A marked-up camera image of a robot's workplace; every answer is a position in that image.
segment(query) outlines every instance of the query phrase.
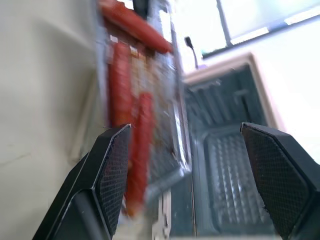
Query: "window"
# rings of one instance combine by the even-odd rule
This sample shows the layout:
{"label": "window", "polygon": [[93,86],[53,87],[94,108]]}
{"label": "window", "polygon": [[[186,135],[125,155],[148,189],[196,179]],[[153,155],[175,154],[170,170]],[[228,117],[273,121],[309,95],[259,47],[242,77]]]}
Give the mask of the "window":
{"label": "window", "polygon": [[203,57],[320,14],[319,0],[176,0]]}

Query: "mesh gripper pad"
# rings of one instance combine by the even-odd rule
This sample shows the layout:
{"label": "mesh gripper pad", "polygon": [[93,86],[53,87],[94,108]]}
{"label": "mesh gripper pad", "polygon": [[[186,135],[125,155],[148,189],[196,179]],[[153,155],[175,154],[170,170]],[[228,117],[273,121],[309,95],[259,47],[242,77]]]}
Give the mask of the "mesh gripper pad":
{"label": "mesh gripper pad", "polygon": [[243,123],[241,132],[265,209],[279,235],[287,239],[309,200],[309,187],[291,157],[272,135],[275,129],[262,127],[270,133],[259,127]]}
{"label": "mesh gripper pad", "polygon": [[129,128],[110,143],[102,174],[97,183],[97,196],[110,235],[116,233],[128,174]]}

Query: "white wall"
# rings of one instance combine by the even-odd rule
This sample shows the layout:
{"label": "white wall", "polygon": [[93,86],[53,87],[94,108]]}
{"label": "white wall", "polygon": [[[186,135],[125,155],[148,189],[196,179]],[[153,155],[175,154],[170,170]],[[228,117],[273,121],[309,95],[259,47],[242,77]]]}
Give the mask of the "white wall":
{"label": "white wall", "polygon": [[64,178],[94,72],[90,1],[0,3],[0,239],[32,239]]}
{"label": "white wall", "polygon": [[[320,164],[319,33],[320,17],[205,59],[204,64],[210,66],[252,52],[281,129],[293,135]],[[187,74],[192,70],[185,69]]]}

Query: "red sausage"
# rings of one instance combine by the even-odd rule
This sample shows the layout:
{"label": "red sausage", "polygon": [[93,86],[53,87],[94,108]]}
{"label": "red sausage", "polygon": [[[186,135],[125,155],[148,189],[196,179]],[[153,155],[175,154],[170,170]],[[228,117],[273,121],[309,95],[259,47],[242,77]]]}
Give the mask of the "red sausage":
{"label": "red sausage", "polygon": [[139,110],[133,139],[135,148],[130,155],[132,167],[127,176],[127,189],[124,194],[126,214],[130,217],[142,210],[147,188],[147,171],[150,158],[150,147],[153,137],[153,98],[149,92],[143,92],[138,100]]}
{"label": "red sausage", "polygon": [[114,44],[112,66],[109,72],[111,125],[113,127],[132,122],[131,51],[127,44]]}
{"label": "red sausage", "polygon": [[123,2],[116,0],[100,0],[102,14],[111,22],[140,40],[148,48],[161,54],[172,53],[172,45],[165,40],[153,27]]}

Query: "sausage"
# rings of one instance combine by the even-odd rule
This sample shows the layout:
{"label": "sausage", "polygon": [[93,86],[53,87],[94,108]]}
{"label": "sausage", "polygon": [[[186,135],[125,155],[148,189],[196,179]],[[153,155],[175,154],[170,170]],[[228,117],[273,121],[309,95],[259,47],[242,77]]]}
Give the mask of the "sausage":
{"label": "sausage", "polygon": [[132,122],[131,51],[127,44],[117,42],[109,68],[110,117],[112,127]]}
{"label": "sausage", "polygon": [[127,189],[124,194],[126,214],[134,217],[144,206],[144,195],[147,188],[147,171],[150,158],[150,147],[153,137],[153,97],[149,92],[142,92],[138,100],[139,110],[133,129],[135,148],[130,154],[132,163],[127,175]]}
{"label": "sausage", "polygon": [[123,2],[100,0],[99,6],[109,21],[140,40],[148,48],[161,54],[173,52],[172,45],[139,15],[126,8]]}

